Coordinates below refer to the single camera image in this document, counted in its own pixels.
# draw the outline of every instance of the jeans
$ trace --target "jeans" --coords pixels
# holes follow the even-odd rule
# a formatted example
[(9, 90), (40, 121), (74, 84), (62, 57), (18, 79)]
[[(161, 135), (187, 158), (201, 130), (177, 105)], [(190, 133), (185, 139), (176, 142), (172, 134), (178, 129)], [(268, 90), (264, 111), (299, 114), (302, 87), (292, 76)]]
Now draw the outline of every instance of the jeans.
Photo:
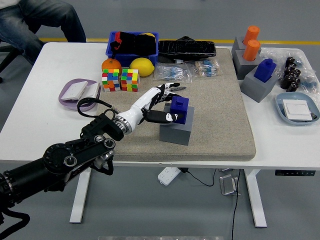
[(44, 46), (40, 26), (61, 27), (68, 42), (85, 43), (85, 31), (74, 7), (59, 0), (21, 0), (0, 9), (0, 39), (18, 49), (33, 65)]

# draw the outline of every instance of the blue plastic bin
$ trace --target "blue plastic bin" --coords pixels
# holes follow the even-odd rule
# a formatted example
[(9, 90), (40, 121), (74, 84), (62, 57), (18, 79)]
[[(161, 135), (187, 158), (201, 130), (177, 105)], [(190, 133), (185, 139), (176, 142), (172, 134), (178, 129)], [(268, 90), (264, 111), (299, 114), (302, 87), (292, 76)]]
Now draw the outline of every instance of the blue plastic bin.
[[(112, 43), (112, 42), (115, 41), (115, 35), (116, 35), (117, 32), (119, 32), (119, 31), (110, 32), (109, 43)], [(145, 31), (135, 31), (135, 32), (126, 31), (126, 33), (138, 35), (138, 34), (144, 34), (144, 33), (147, 33), (147, 32), (145, 32)], [(158, 52), (159, 52), (158, 51), (159, 34), (157, 32), (149, 32), (149, 33), (152, 33), (155, 36), (155, 40), (156, 40), (156, 42), (155, 42), (155, 54), (149, 55), (149, 56), (139, 56), (139, 55), (135, 55), (135, 54), (120, 54), (120, 53), (117, 53), (115, 55), (115, 59), (117, 59), (121, 63), (122, 67), (129, 67), (130, 64), (132, 63), (132, 61), (137, 59), (137, 58), (149, 59), (154, 66), (156, 65), (156, 62), (158, 61)], [(109, 44), (108, 44), (108, 47), (106, 48), (105, 55), (107, 55), (108, 58), (112, 57), (112, 51), (111, 51), (111, 48), (110, 48)]]

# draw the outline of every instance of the purple tray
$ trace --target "purple tray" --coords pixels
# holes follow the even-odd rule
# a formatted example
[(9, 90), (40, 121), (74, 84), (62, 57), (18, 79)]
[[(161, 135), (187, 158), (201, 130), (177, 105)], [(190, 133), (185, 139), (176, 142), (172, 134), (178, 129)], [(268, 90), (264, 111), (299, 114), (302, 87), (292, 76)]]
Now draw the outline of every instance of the purple tray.
[[(68, 109), (77, 111), (78, 100), (64, 100), (63, 101), (63, 100), (61, 100), (61, 97), (66, 93), (66, 91), (68, 90), (68, 88), (72, 84), (80, 83), (80, 82), (84, 82), (84, 81), (88, 82), (87, 86), (90, 86), (90, 85), (96, 83), (96, 81), (88, 80), (88, 79), (82, 79), (82, 78), (76, 78), (76, 79), (73, 79), (73, 80), (67, 82), (66, 85), (63, 87), (62, 91), (59, 94), (59, 103), (61, 103), (63, 106), (65, 106)], [(99, 89), (98, 89), (98, 94), (97, 94), (97, 97), (96, 97), (97, 99), (99, 99), (99, 97), (100, 97), (100, 92), (101, 92), (101, 86), (99, 86)], [(80, 110), (82, 112), (85, 112), (85, 111), (88, 111), (88, 110), (92, 109), (95, 105), (96, 105), (96, 102), (84, 104), (84, 105), (82, 105), (80, 107)]]

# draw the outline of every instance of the table leg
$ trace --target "table leg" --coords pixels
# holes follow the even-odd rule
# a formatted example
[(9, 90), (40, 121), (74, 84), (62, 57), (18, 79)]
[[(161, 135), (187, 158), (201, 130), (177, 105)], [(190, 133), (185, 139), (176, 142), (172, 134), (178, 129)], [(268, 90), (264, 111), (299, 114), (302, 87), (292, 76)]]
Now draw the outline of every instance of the table leg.
[(79, 176), (78, 186), (76, 187), (70, 223), (80, 224), (84, 212), (87, 190), (90, 180), (91, 168), (87, 168)]
[(266, 228), (267, 222), (265, 218), (264, 208), (262, 206), (260, 192), (258, 188), (256, 174), (260, 169), (245, 169), (244, 174), (249, 192), (251, 209), (256, 228)]

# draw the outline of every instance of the rubik's cube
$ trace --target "rubik's cube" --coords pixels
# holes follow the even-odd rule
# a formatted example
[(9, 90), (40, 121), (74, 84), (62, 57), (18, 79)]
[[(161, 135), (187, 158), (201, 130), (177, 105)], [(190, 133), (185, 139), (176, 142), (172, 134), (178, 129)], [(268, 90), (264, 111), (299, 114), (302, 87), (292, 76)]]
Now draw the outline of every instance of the rubik's cube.
[(138, 92), (140, 85), (138, 69), (123, 69), (120, 81), (122, 91)]
[(102, 86), (105, 92), (121, 91), (119, 83), (119, 69), (103, 69)]

